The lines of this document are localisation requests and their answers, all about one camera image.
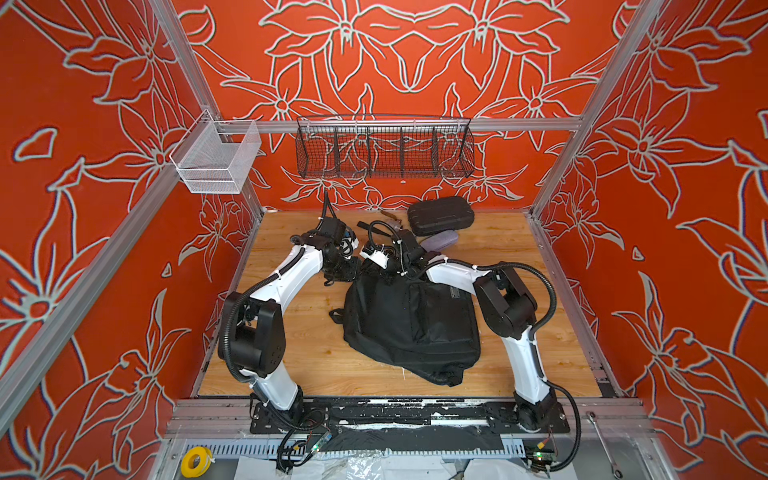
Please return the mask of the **black student backpack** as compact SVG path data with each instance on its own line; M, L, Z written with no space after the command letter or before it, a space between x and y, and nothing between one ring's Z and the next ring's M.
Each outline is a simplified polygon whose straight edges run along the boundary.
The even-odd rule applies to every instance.
M390 273L369 261L347 290L344 306L329 316L354 350L439 386L461 384L481 356L470 293Z

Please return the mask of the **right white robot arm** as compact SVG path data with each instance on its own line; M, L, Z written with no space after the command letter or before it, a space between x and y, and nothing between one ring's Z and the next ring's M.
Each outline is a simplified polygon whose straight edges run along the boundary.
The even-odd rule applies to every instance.
M536 432L546 426L556 410L554 384L545 374L538 348L537 333L554 316L557 294L542 272L520 262L476 265L442 254L430 255L419 243L402 236L392 240L397 271L436 284L472 294L486 325L501 338L514 378L514 399L518 424ZM539 279L548 297L548 309L537 316L538 304L518 272L523 270Z

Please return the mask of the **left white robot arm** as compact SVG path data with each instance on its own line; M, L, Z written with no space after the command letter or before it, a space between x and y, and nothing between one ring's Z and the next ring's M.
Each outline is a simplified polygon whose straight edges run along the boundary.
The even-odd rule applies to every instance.
M321 273L328 283L350 282L359 258L358 241L318 237L295 245L265 279L227 298L221 316L218 355L230 375L247 384L262 404L290 426L304 415L303 392L290 377L283 357L286 333L283 314L304 285Z

